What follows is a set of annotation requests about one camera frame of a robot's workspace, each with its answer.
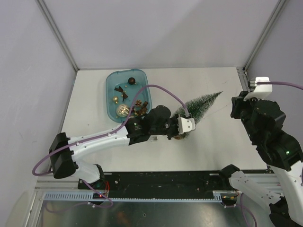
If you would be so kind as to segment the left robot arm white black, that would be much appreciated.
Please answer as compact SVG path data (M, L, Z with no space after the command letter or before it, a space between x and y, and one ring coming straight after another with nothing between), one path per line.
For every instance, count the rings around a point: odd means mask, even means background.
M181 116L171 114L169 108L159 105L142 117L130 118L122 128L91 135L91 140L88 136L69 138L66 133L59 133L49 148L53 176L55 179L74 176L99 189L105 183L103 170L98 164L85 163L85 156L113 147L147 142L151 136L163 135L170 140L179 135Z

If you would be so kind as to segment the small green christmas tree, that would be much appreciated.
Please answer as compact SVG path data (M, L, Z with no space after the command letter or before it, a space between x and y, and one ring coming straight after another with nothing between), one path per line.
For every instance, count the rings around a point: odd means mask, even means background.
M212 94L202 95L197 98L191 99L187 102L185 102L185 105L187 107L187 110L190 114L190 117L194 119L195 126L202 120L206 112L210 109L210 107L215 103L217 97L222 93L216 92ZM180 115L182 117L185 116L185 110L183 106L179 107L173 114L172 117L175 115ZM185 138L188 138L191 132L185 132L182 135L178 135L173 137L177 140L182 140Z

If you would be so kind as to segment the clear light string battery box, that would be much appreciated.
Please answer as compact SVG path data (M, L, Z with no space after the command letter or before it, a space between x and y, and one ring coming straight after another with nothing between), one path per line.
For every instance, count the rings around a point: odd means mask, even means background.
M158 136L156 135L153 135L153 136L150 136L149 139L147 140L148 142L154 142L154 141L157 141L158 140Z

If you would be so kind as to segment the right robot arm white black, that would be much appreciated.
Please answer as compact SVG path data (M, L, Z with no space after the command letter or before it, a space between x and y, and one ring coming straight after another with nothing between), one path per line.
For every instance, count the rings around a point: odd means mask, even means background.
M261 159L271 168L283 190L278 195L253 180L234 165L219 172L224 190L237 189L261 206L276 227L303 225L303 151L299 142L282 130L286 114L277 102L242 91L232 97L231 118L240 119Z

